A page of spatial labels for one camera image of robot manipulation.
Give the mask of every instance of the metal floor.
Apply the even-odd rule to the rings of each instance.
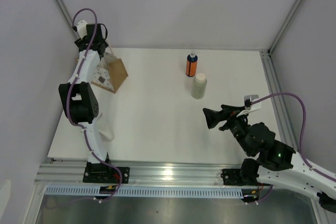
[[[43,206],[52,207],[74,196],[45,196]],[[99,204],[83,200],[39,212],[37,224],[313,224],[317,223],[310,199],[287,191],[273,190],[269,198],[245,206],[236,199],[115,197]]]

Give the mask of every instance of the white container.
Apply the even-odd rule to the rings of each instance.
[[[204,73],[196,74],[193,80],[193,87],[191,89],[191,95],[193,98],[195,99],[203,98],[207,82],[208,81]]]

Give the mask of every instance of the wire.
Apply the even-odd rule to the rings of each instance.
[[[104,25],[103,23],[101,23],[100,25],[103,26],[103,27],[105,28],[105,39],[104,39],[104,40],[106,40],[106,39],[107,39],[107,35],[108,35],[107,27],[106,27],[106,25]]]
[[[118,174],[114,174],[113,175],[116,179],[120,180],[120,177],[118,176]]]
[[[105,41],[106,41],[107,45],[108,45],[109,48],[110,48],[110,51],[111,51],[111,54],[112,54],[112,57],[113,57],[113,58],[112,58],[113,61],[116,60],[117,58],[116,58],[116,56],[115,56],[114,53],[113,53],[113,50],[112,50],[112,47],[111,47],[110,42],[108,41],[108,39],[106,39]]]
[[[263,196],[263,198],[259,199],[257,202],[260,203],[260,202],[266,200],[266,199],[269,197],[269,195],[270,195],[270,193],[271,193],[272,190],[273,190],[273,185],[271,185],[271,186],[269,187],[269,190],[268,190],[267,193]]]
[[[262,191],[263,190],[263,188],[264,188],[264,185],[263,185],[263,183],[260,183],[261,184],[261,189],[259,189],[259,185],[258,185],[258,191]]]
[[[299,141],[299,148],[300,148],[300,154],[301,157],[304,161],[304,163],[309,167],[310,170],[315,171],[316,173],[322,175],[323,177],[330,179],[334,182],[336,182],[336,178],[333,178],[323,172],[321,172],[320,170],[314,168],[309,161],[307,160],[307,158],[305,157],[304,153],[303,153],[303,134],[305,132],[305,127],[306,127],[306,119],[307,119],[307,111],[306,111],[306,107],[305,104],[303,103],[302,99],[300,97],[298,97],[296,94],[293,93],[289,93],[289,92],[280,92],[280,93],[274,93],[274,94],[270,94],[268,96],[265,96],[263,98],[258,99],[257,101],[253,101],[252,104],[256,104],[259,102],[262,102],[266,99],[272,98],[272,97],[277,97],[279,95],[288,95],[290,97],[294,97],[295,99],[297,99],[299,101],[299,103],[301,104],[302,107],[302,113],[303,113],[303,119],[302,119],[302,127],[301,127],[301,133],[300,133],[300,141]]]
[[[246,115],[241,115],[240,118],[245,122],[246,126],[248,125],[248,118]]]
[[[76,83],[77,80],[78,80],[78,76],[79,76],[79,74],[80,74],[80,70],[81,70],[81,68],[82,68],[82,66],[83,66],[83,64],[84,64],[84,62],[85,62],[85,60],[86,60],[86,56],[87,56],[87,54],[88,54],[88,52],[89,52],[89,50],[90,50],[90,47],[91,47],[91,45],[92,45],[92,43],[93,43],[93,40],[94,40],[95,35],[96,35],[96,32],[97,32],[97,25],[98,25],[98,22],[97,22],[97,15],[96,15],[96,13],[95,13],[92,9],[89,9],[89,8],[83,8],[83,9],[79,10],[79,11],[74,15],[74,18],[73,18],[73,20],[72,20],[72,26],[74,26],[74,24],[75,24],[75,20],[76,20],[76,17],[78,16],[78,14],[80,14],[80,13],[83,12],[84,10],[88,10],[88,11],[90,11],[90,12],[93,13],[93,15],[94,15],[94,17],[95,17],[95,21],[94,21],[94,24],[95,24],[94,26],[95,26],[95,27],[94,27],[93,34],[92,34],[92,37],[91,37],[91,39],[90,39],[89,45],[88,45],[88,47],[87,47],[87,49],[86,49],[86,51],[85,51],[85,53],[84,53],[84,58],[82,59],[82,61],[80,62],[80,65],[79,65],[79,67],[78,67],[78,70],[77,70],[77,73],[76,73],[76,77],[75,77],[74,81],[72,82],[72,84],[70,85],[70,88],[69,88],[69,91],[68,91],[68,95],[67,95],[66,112],[67,112],[67,116],[68,116],[69,122],[70,122],[73,126],[78,126],[78,127],[81,127],[81,128],[83,129],[85,142],[86,142],[86,145],[87,145],[87,147],[88,147],[90,153],[92,154],[92,156],[93,156],[96,160],[98,160],[101,164],[104,164],[104,165],[106,165],[106,166],[108,166],[108,167],[113,168],[113,169],[116,170],[116,171],[118,172],[118,174],[119,174],[120,180],[119,180],[119,184],[118,184],[118,186],[116,187],[115,191],[114,191],[113,193],[111,193],[111,195],[110,195],[109,197],[107,197],[107,198],[105,198],[105,199],[101,199],[101,200],[99,200],[99,202],[105,202],[105,201],[108,201],[109,199],[111,199],[112,196],[113,196],[114,194],[116,194],[117,191],[118,191],[118,189],[120,188],[121,183],[122,183],[122,174],[121,174],[121,171],[120,171],[116,166],[111,165],[111,164],[106,163],[105,161],[101,160],[101,159],[94,153],[94,150],[91,148],[90,143],[89,143],[89,140],[88,140],[88,136],[87,136],[87,132],[86,132],[86,127],[83,126],[83,125],[81,125],[81,124],[76,124],[76,123],[74,123],[73,120],[72,120],[72,118],[71,118],[71,116],[70,116],[70,98],[71,98],[71,92],[72,92],[72,89],[73,89],[75,83]]]

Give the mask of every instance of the bottle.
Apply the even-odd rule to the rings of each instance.
[[[198,57],[195,53],[191,53],[187,57],[187,67],[185,73],[189,77],[194,77],[196,74]]]
[[[207,82],[206,75],[204,73],[198,73],[193,80],[191,96],[195,99],[203,98]]]

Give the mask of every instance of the white cable tray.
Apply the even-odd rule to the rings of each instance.
[[[49,185],[46,195],[108,196],[99,193],[100,186]],[[162,198],[226,198],[241,199],[241,189],[233,188],[176,188],[176,187],[121,187],[115,196]]]

